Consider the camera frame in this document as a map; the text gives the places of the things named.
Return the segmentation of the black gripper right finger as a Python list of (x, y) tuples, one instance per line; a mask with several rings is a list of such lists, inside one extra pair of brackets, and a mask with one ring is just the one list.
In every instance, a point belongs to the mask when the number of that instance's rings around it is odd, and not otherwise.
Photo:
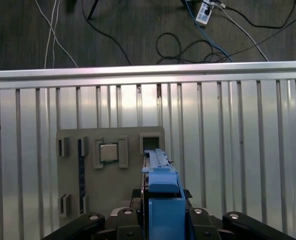
[(291, 240), (293, 237), (246, 214), (230, 211), (217, 218), (205, 208), (193, 207), (185, 189), (186, 234), (188, 240)]

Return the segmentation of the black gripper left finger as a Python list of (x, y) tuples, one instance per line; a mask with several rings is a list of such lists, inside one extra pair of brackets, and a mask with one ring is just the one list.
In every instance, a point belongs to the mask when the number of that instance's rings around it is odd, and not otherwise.
[(116, 208), (109, 217), (97, 212), (86, 213), (45, 240), (142, 240), (141, 190), (132, 191), (129, 207)]

